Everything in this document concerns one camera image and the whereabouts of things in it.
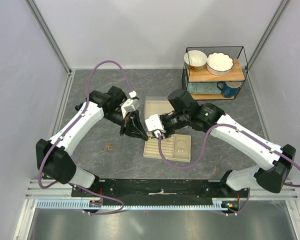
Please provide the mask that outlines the dark green mug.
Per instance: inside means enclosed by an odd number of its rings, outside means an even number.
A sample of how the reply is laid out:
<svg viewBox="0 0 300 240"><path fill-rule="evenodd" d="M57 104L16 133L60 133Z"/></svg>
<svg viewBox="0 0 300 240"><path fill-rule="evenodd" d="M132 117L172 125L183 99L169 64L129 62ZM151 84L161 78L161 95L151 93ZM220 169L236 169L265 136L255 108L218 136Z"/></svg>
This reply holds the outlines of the dark green mug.
<svg viewBox="0 0 300 240"><path fill-rule="evenodd" d="M82 106L83 106L83 102L82 103L80 103L79 105L76 105L75 106L75 110L78 112L81 108L82 108Z"/></svg>

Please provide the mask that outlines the beige jewelry box with lid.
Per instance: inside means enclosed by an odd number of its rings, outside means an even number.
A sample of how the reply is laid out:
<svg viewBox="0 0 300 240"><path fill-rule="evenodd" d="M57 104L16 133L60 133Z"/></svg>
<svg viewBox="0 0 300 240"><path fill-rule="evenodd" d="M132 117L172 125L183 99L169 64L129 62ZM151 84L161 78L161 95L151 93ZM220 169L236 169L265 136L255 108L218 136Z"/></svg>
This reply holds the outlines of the beige jewelry box with lid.
<svg viewBox="0 0 300 240"><path fill-rule="evenodd" d="M151 115L169 114L174 108L168 101L167 97L163 96L147 96L144 104L144 119L148 119Z"/></svg>

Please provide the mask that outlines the light blue rectangular plate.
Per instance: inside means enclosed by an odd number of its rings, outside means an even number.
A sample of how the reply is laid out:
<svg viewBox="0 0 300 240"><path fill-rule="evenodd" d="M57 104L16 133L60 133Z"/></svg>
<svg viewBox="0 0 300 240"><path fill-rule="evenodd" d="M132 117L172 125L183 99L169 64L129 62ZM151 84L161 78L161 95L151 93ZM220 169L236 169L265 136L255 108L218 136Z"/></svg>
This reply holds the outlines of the light blue rectangular plate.
<svg viewBox="0 0 300 240"><path fill-rule="evenodd" d="M191 94L218 95L221 90L218 89L216 82L190 82L187 85L187 91Z"/></svg>

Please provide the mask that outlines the white scalloped bowl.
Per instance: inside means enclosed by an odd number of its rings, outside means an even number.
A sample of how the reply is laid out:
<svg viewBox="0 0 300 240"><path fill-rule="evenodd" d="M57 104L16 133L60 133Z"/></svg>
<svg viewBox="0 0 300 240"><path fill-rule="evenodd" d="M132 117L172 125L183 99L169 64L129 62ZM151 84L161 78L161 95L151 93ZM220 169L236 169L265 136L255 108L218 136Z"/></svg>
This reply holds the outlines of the white scalloped bowl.
<svg viewBox="0 0 300 240"><path fill-rule="evenodd" d="M234 67L234 59L222 52L214 52L207 58L207 70L215 76L224 76Z"/></svg>

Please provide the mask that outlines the white bowl with floral pattern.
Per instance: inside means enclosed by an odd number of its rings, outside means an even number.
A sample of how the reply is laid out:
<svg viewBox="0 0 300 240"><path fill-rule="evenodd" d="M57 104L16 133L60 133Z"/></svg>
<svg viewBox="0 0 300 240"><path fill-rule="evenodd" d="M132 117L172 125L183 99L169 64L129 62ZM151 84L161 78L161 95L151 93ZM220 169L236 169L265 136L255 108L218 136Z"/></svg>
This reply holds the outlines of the white bowl with floral pattern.
<svg viewBox="0 0 300 240"><path fill-rule="evenodd" d="M188 70L197 72L206 65L208 57L200 50L190 50L184 54L183 60Z"/></svg>

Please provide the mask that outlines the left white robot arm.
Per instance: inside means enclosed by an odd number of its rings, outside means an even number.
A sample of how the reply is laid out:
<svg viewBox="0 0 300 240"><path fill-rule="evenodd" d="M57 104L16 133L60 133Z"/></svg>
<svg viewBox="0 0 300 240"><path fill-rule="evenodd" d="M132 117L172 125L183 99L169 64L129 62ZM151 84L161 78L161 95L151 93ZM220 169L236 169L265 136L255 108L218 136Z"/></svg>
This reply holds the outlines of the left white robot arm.
<svg viewBox="0 0 300 240"><path fill-rule="evenodd" d="M36 143L39 173L61 184L82 186L89 197L96 196L100 191L97 176L78 167L71 156L88 131L102 119L120 126L120 135L147 141L149 137L141 124L138 104L134 91L129 96L116 86L106 93L92 91L88 99L76 107L76 115L63 129L50 139Z"/></svg>

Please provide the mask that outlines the beige jewelry tray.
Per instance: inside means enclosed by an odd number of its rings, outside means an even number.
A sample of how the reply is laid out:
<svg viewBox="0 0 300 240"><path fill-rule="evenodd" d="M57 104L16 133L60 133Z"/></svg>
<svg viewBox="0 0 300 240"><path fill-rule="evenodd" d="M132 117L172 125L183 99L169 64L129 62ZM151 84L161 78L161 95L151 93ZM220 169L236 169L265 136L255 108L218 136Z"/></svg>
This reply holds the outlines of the beige jewelry tray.
<svg viewBox="0 0 300 240"><path fill-rule="evenodd" d="M161 141L161 150L169 161L191 161L191 136L185 134L173 134L170 138ZM157 138L149 138L145 142L143 156L145 158L161 159L159 153L159 141Z"/></svg>

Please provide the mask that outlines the blue mug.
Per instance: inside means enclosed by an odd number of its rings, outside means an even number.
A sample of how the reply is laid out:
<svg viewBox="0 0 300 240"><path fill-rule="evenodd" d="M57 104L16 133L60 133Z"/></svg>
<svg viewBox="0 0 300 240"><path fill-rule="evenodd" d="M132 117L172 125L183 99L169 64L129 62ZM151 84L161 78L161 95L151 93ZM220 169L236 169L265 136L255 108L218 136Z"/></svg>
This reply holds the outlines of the blue mug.
<svg viewBox="0 0 300 240"><path fill-rule="evenodd" d="M221 91L221 94L225 98L235 97L239 92L240 87L241 87L240 81L234 81L234 82L220 81L217 83L217 88Z"/></svg>

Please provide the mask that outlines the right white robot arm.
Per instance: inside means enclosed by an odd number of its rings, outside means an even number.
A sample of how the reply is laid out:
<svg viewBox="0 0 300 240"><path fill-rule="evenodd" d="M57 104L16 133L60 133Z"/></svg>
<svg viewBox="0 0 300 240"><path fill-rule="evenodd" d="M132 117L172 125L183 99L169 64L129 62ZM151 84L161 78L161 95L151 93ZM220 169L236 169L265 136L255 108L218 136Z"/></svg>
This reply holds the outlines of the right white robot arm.
<svg viewBox="0 0 300 240"><path fill-rule="evenodd" d="M219 184L223 196L230 197L236 191L256 186L275 194L281 192L296 154L293 146L280 146L259 137L216 105L198 103L186 90L174 90L167 99L173 111L156 116L159 126L156 137L165 139L176 130L191 127L227 142L255 162L253 167L228 170L224 174Z"/></svg>

